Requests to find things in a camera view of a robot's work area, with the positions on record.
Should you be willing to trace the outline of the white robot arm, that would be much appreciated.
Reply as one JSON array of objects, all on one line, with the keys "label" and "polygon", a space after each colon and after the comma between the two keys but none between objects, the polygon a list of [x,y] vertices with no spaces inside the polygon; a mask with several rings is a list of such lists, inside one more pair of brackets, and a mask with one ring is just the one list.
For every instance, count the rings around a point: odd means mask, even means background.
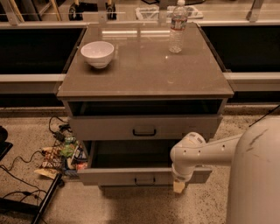
[{"label": "white robot arm", "polygon": [[210,143],[191,132],[172,147],[170,157],[174,179],[184,184],[198,165],[231,167],[227,224],[280,224],[279,116]]}]

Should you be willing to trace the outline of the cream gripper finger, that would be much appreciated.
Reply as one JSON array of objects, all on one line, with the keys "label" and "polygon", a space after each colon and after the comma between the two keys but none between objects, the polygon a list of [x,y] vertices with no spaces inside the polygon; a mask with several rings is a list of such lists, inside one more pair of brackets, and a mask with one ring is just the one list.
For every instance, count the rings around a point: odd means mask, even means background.
[{"label": "cream gripper finger", "polygon": [[182,193],[184,191],[186,187],[186,183],[185,182],[180,182],[177,180],[173,181],[173,191],[175,193]]}]

